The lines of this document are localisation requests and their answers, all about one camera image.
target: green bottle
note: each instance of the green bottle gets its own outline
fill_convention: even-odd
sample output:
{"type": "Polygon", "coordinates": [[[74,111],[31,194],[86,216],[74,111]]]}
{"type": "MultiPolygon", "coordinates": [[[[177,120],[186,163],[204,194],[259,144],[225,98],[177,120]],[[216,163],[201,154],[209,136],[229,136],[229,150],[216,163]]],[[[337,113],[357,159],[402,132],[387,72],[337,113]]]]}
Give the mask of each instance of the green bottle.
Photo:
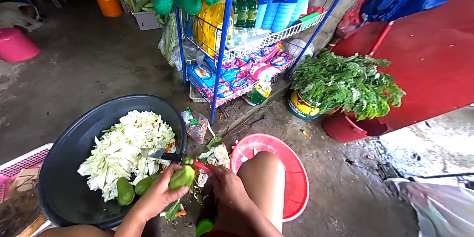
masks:
{"type": "Polygon", "coordinates": [[[250,0],[248,2],[248,17],[245,28],[255,28],[255,21],[257,20],[258,0],[250,0]]]}
{"type": "Polygon", "coordinates": [[[235,23],[236,27],[245,27],[248,17],[248,3],[247,0],[240,0],[237,4],[237,22],[235,23]]]}
{"type": "Polygon", "coordinates": [[[234,9],[234,21],[237,21],[237,16],[238,16],[237,0],[232,0],[232,8],[234,9]]]}

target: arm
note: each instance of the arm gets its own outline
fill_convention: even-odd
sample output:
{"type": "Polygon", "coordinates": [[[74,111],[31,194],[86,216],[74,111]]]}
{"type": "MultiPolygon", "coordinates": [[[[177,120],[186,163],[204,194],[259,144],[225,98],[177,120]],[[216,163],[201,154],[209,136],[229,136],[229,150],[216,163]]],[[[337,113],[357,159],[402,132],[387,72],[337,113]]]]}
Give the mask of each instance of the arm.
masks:
{"type": "Polygon", "coordinates": [[[227,211],[232,213],[231,216],[234,216],[233,223],[225,223],[226,226],[221,228],[222,230],[240,236],[283,236],[248,197],[244,185],[237,175],[222,166],[210,165],[209,168],[215,173],[215,177],[212,179],[214,194],[218,198],[219,204],[226,208],[226,210],[219,209],[219,213],[227,211]]]}
{"type": "Polygon", "coordinates": [[[168,184],[175,170],[181,166],[171,164],[164,171],[162,178],[157,179],[150,189],[130,209],[114,237],[140,237],[146,222],[156,217],[166,206],[181,198],[188,192],[183,186],[169,191],[168,184]]]}

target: gray plastic crate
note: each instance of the gray plastic crate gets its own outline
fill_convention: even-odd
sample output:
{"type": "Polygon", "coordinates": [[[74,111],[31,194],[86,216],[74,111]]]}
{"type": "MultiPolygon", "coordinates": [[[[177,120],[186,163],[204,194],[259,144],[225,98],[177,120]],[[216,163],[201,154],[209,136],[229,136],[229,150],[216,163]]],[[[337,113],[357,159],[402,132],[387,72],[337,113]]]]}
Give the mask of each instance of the gray plastic crate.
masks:
{"type": "Polygon", "coordinates": [[[132,12],[132,15],[137,19],[138,26],[142,31],[163,28],[163,26],[158,23],[154,12],[132,12]]]}

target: concrete floor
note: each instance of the concrete floor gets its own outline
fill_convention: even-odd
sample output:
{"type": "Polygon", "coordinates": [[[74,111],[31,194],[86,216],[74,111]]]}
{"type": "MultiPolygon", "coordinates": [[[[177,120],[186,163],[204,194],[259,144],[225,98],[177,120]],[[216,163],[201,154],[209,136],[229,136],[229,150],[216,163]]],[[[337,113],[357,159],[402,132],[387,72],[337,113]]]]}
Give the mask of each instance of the concrete floor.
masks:
{"type": "MultiPolygon", "coordinates": [[[[161,96],[179,109],[191,106],[209,116],[208,104],[191,104],[182,87],[172,83],[172,68],[157,49],[161,31],[140,31],[130,15],[106,18],[96,3],[79,1],[57,10],[28,36],[41,47],[41,55],[0,66],[0,163],[54,142],[83,113],[127,94],[161,96]]],[[[319,120],[299,120],[284,104],[284,99],[272,101],[249,120],[268,119],[236,128],[225,142],[263,132],[281,138],[299,155],[311,195],[305,212],[284,224],[286,236],[417,235],[414,210],[391,196],[366,159],[370,141],[338,143],[324,133],[319,120]],[[347,157],[358,164],[348,164],[347,157]]],[[[190,155],[204,149],[191,145],[190,155]]],[[[194,229],[184,222],[198,219],[192,205],[174,227],[160,220],[158,235],[191,236],[194,229]]]]}

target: blue metal rack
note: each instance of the blue metal rack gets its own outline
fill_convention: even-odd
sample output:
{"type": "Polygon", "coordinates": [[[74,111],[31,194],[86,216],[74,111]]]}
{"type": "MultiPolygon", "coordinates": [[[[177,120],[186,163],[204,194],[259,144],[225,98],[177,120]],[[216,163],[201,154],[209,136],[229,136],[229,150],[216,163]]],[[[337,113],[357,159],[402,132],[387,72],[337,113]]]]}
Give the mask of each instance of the blue metal rack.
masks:
{"type": "MultiPolygon", "coordinates": [[[[318,25],[317,29],[314,31],[314,33],[311,36],[311,38],[309,39],[308,43],[302,49],[301,53],[296,58],[296,60],[293,63],[292,67],[287,72],[286,78],[289,77],[290,73],[293,71],[294,66],[296,66],[296,63],[301,59],[301,56],[304,54],[305,50],[308,48],[308,46],[314,40],[314,38],[316,37],[318,32],[321,30],[321,28],[324,25],[324,22],[326,22],[329,15],[334,10],[335,6],[338,4],[339,1],[340,0],[334,0],[334,2],[331,5],[330,9],[325,14],[322,15],[322,17],[321,17],[322,20],[318,21],[319,25],[318,25]]],[[[197,19],[200,22],[202,21],[204,23],[207,23],[209,25],[209,27],[217,28],[217,30],[221,31],[221,36],[227,36],[231,9],[232,9],[232,0],[226,0],[225,8],[224,8],[224,18],[223,18],[223,22],[222,22],[222,28],[217,28],[216,26],[211,25],[209,22],[204,21],[203,19],[199,18],[198,16],[194,16],[194,19],[197,19]]],[[[205,45],[205,40],[196,41],[196,40],[193,40],[193,38],[185,37],[186,34],[182,34],[182,29],[184,29],[184,31],[186,32],[186,27],[183,27],[183,28],[181,27],[180,13],[179,13],[179,10],[178,10],[177,7],[175,7],[175,16],[176,16],[176,24],[177,24],[177,28],[178,28],[177,32],[178,32],[178,36],[179,36],[178,41],[179,41],[180,53],[181,53],[181,64],[182,64],[182,75],[183,75],[183,81],[184,81],[184,89],[188,90],[188,85],[187,85],[187,82],[186,82],[187,81],[187,78],[186,78],[187,77],[187,75],[186,75],[186,61],[185,61],[185,58],[184,58],[183,48],[182,48],[183,38],[188,39],[191,43],[193,43],[198,49],[200,49],[205,54],[208,54],[208,53],[205,52],[204,49],[202,49],[203,45],[205,45]]],[[[215,52],[215,54],[218,54],[218,56],[217,56],[217,63],[216,63],[217,71],[216,71],[216,81],[215,81],[215,84],[214,84],[213,99],[210,102],[210,104],[211,104],[211,117],[210,117],[211,125],[214,123],[214,115],[216,113],[217,88],[219,86],[219,80],[220,80],[220,76],[221,76],[221,73],[222,73],[222,59],[224,57],[225,46],[226,46],[225,38],[222,38],[222,41],[219,44],[219,51],[215,52]]]]}

